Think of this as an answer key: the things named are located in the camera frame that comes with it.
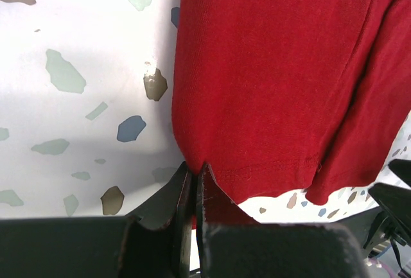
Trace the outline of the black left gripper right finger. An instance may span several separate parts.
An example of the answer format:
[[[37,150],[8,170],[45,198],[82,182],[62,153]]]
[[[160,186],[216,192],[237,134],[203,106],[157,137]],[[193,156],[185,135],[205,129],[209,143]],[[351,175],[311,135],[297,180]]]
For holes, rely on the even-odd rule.
[[[353,235],[337,223],[259,223],[216,183],[209,164],[197,180],[202,277],[365,277]]]

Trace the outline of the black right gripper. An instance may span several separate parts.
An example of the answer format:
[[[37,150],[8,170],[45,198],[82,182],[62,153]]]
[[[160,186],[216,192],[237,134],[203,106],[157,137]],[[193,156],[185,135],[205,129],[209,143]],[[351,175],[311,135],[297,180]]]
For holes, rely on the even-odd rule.
[[[410,160],[394,159],[389,170],[398,178],[395,186],[377,183],[369,194],[379,204],[346,218],[346,227],[356,238],[362,256],[369,257],[373,248],[394,240],[401,246],[410,246]]]

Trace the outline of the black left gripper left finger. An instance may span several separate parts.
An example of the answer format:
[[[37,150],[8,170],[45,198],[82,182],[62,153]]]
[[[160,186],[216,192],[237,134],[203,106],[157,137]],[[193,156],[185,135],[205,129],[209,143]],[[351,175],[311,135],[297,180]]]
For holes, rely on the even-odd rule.
[[[124,216],[1,221],[2,277],[188,277],[192,176]]]

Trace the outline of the red t shirt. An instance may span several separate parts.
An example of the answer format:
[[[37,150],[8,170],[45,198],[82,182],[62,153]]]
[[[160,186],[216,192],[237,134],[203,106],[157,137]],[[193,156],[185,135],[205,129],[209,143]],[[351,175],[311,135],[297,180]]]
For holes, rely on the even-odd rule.
[[[180,0],[173,133],[235,202],[368,186],[409,112],[410,0]]]

